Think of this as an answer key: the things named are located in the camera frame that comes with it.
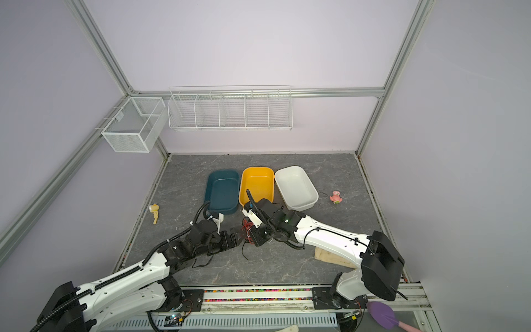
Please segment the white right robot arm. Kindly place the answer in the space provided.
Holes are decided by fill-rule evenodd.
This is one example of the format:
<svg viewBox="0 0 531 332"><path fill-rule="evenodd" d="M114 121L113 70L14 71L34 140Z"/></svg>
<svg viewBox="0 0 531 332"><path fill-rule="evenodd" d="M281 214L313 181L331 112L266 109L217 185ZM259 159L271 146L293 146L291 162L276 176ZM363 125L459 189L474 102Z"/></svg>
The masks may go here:
<svg viewBox="0 0 531 332"><path fill-rule="evenodd" d="M302 212L282 209L267 215L256 207L242 213L253 224L250 235L257 246L271 240L295 250L314 246L353 264L348 273L340 273L330 287L333 306L340 308L358 297L372 294L382 300L406 298L398 287L405 260L383 232L370 235L333 228Z"/></svg>

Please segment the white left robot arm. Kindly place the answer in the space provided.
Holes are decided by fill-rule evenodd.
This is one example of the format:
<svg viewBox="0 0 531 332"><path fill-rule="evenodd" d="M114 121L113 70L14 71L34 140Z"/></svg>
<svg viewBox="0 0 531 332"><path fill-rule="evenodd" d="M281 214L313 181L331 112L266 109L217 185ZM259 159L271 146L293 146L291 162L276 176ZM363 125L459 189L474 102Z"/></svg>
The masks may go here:
<svg viewBox="0 0 531 332"><path fill-rule="evenodd" d="M239 229L222 230L220 214L204 203L188 228L155 245L146 257L117 273L81 286L58 286L33 331L99 331L140 313L180 311L189 303L174 275L197 258L239 246Z"/></svg>

